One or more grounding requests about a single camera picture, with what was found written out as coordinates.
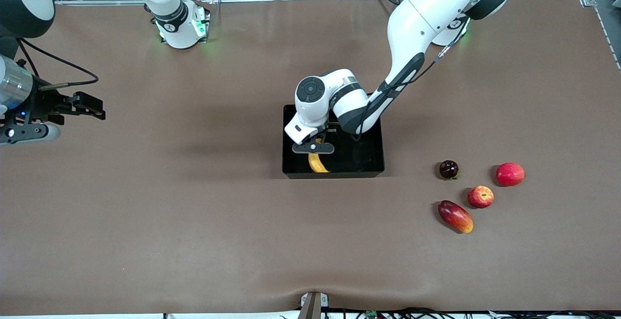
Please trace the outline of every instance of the yellow banana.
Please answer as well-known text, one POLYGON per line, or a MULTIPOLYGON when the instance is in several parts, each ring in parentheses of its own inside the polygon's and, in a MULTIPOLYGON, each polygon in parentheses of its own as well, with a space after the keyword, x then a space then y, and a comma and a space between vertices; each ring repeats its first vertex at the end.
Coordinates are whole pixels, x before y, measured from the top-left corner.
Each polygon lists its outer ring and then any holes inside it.
MULTIPOLYGON (((321 138, 316 138, 315 142, 321 143, 321 138)), ((326 170, 326 167, 321 162, 321 159, 319 158, 319 154, 317 153, 309 154, 309 165, 310 165, 310 168, 312 168, 313 172, 316 172, 316 173, 329 173, 330 172, 326 170)))

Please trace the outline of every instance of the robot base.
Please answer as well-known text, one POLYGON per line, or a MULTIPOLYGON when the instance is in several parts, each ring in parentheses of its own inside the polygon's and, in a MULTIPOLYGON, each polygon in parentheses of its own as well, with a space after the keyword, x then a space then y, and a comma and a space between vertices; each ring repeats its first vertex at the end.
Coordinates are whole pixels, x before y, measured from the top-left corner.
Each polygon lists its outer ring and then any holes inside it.
POLYGON ((211 13, 190 0, 182 2, 188 7, 188 18, 179 26, 177 32, 168 32, 156 23, 162 43, 176 49, 188 49, 196 43, 207 42, 209 34, 211 13))
POLYGON ((450 24, 448 24, 448 27, 446 27, 446 29, 444 29, 441 33, 438 34, 438 36, 436 36, 432 40, 432 43, 434 45, 442 47, 448 46, 449 43, 453 42, 453 40, 457 37, 457 34, 459 34, 460 32, 461 35, 459 36, 459 39, 461 39, 461 37, 464 36, 468 31, 468 25, 466 25, 463 30, 461 29, 461 27, 467 23, 468 17, 465 14, 460 14, 450 24))
MULTIPOLYGON (((282 126, 295 115, 295 105, 283 108, 282 126)), ((358 142, 349 133, 341 130, 337 118, 330 111, 326 142, 334 145, 332 154, 321 154, 320 158, 330 173, 315 173, 308 162, 308 154, 293 153, 293 141, 282 131, 282 173, 292 179, 317 178, 371 178, 384 171, 384 147, 382 129, 378 120, 370 130, 363 133, 358 142)))

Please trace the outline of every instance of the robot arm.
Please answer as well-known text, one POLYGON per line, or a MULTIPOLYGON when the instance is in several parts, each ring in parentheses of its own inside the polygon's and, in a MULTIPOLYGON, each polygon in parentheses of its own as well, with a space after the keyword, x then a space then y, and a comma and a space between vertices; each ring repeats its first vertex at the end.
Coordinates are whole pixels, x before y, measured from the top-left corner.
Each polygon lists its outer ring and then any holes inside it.
POLYGON ((53 0, 0 0, 0 36, 39 37, 54 21, 53 0))
MULTIPOLYGON (((0 36, 18 39, 44 35, 55 15, 53 0, 0 0, 0 7, 0 36)), ((23 66, 0 56, 0 146, 54 140, 64 115, 106 118, 101 100, 84 92, 61 95, 23 66)))
POLYGON ((425 51, 433 38, 456 16, 463 12, 469 18, 482 19, 494 14, 505 2, 403 0, 388 20, 392 68, 377 90, 367 96, 347 69, 304 78, 295 91, 297 113, 285 127, 285 132, 297 144, 307 142, 326 128, 328 112, 332 109, 344 131, 364 133, 421 70, 425 51))
POLYGON ((187 49, 207 38, 209 12, 191 0, 143 0, 160 35, 176 49, 187 49))

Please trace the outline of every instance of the brown table mat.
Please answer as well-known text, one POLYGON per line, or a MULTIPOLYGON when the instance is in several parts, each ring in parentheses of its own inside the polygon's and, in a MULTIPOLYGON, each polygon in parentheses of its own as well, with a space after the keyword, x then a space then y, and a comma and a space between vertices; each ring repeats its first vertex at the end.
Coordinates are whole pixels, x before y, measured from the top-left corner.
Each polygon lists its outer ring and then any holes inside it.
MULTIPOLYGON (((227 3, 209 43, 174 50, 140 6, 58 7, 33 42, 99 75, 73 91, 107 120, 2 147, 0 313, 277 311, 309 290, 333 307, 619 309, 621 76, 579 0, 509 0, 473 22, 382 116, 380 177, 282 175, 295 85, 348 67, 375 89, 391 9, 227 3), (433 173, 446 159, 456 182, 433 173), (525 167, 518 187, 490 181, 507 161, 525 167), (437 220, 434 204, 479 184, 496 201, 470 235, 437 220)), ((87 78, 33 58, 49 82, 87 78)))

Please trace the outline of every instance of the metal cylinder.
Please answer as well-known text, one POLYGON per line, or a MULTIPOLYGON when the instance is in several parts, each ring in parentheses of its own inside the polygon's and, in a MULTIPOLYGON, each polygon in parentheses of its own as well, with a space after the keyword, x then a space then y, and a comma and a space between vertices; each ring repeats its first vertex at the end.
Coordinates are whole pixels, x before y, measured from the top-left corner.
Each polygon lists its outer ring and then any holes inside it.
POLYGON ((33 90, 33 76, 13 60, 1 56, 0 105, 8 109, 22 104, 33 90))

